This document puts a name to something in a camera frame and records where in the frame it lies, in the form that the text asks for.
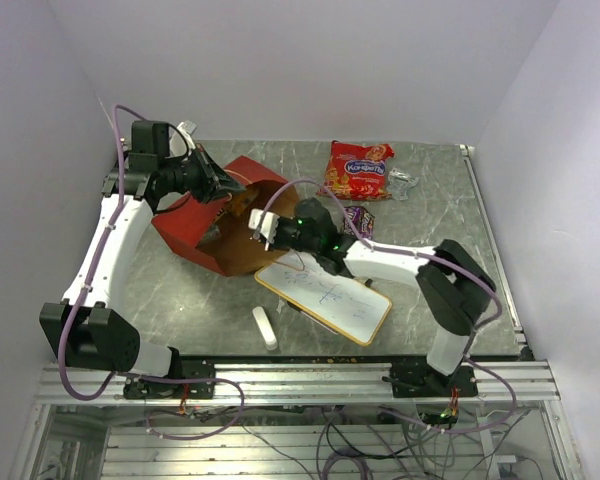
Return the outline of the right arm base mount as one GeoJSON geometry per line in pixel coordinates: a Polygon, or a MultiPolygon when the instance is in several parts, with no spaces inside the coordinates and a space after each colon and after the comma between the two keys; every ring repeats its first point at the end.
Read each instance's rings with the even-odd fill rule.
{"type": "Polygon", "coordinates": [[[451,375],[433,369],[423,356],[404,357],[392,362],[389,373],[381,377],[388,383],[395,398],[460,398],[478,395],[472,367],[459,366],[451,375]]]}

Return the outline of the red paper bag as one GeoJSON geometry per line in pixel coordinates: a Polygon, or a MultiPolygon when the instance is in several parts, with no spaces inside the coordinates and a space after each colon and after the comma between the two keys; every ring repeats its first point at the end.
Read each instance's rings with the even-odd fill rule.
{"type": "Polygon", "coordinates": [[[264,165],[240,156],[225,170],[246,191],[228,199],[201,204],[190,195],[157,215],[153,227],[171,251],[226,277],[253,273],[284,253],[267,251],[248,228],[251,210],[265,207],[288,181],[264,165]]]}

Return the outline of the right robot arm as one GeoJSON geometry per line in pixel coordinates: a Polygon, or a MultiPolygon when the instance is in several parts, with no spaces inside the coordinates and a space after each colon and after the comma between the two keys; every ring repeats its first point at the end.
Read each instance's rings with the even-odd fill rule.
{"type": "Polygon", "coordinates": [[[497,303],[492,279],[458,242],[403,247],[340,232],[315,198],[300,201],[290,218],[253,212],[250,227],[268,250],[308,254],[332,276],[415,284],[437,323],[428,365],[420,373],[422,387],[439,396],[455,385],[455,372],[470,349],[478,321],[497,303]]]}

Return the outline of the silver foil snack packet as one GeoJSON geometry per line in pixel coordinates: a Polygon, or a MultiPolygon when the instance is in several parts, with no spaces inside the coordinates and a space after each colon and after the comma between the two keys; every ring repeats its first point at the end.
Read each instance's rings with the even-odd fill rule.
{"type": "Polygon", "coordinates": [[[418,177],[414,177],[398,168],[392,168],[388,174],[387,192],[392,199],[404,201],[409,198],[409,191],[418,182],[418,177]]]}

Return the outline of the purple candy packet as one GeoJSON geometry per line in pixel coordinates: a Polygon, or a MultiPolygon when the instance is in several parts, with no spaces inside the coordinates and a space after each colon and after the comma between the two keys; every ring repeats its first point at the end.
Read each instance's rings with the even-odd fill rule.
{"type": "Polygon", "coordinates": [[[346,207],[345,212],[346,217],[343,219],[343,232],[345,234],[354,234],[349,225],[349,223],[352,223],[363,238],[371,239],[373,237],[375,217],[371,212],[358,205],[346,207]]]}

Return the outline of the red candy snack bag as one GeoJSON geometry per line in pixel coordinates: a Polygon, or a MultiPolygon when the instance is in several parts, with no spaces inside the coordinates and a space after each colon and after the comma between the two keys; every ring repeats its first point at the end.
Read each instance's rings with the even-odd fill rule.
{"type": "Polygon", "coordinates": [[[371,146],[331,142],[324,188],[341,200],[376,201],[390,197],[387,162],[395,152],[386,143],[371,146]]]}

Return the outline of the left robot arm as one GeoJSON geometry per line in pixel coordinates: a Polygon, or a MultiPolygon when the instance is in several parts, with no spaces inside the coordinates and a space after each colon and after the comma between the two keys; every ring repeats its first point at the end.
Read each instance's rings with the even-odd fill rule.
{"type": "Polygon", "coordinates": [[[177,352],[142,340],[122,315],[121,302],[139,241],[164,197],[179,194],[208,204],[244,190],[194,142],[194,130],[190,121],[133,122],[130,146],[103,182],[98,224],[82,265],[61,300],[40,312],[64,367],[148,375],[162,397],[182,389],[177,352]]]}

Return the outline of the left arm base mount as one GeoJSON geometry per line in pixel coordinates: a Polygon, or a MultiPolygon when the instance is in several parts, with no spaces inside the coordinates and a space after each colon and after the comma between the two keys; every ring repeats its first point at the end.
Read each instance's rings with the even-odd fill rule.
{"type": "Polygon", "coordinates": [[[123,387],[126,400],[202,399],[214,394],[215,365],[208,360],[184,359],[171,377],[131,375],[123,387]]]}

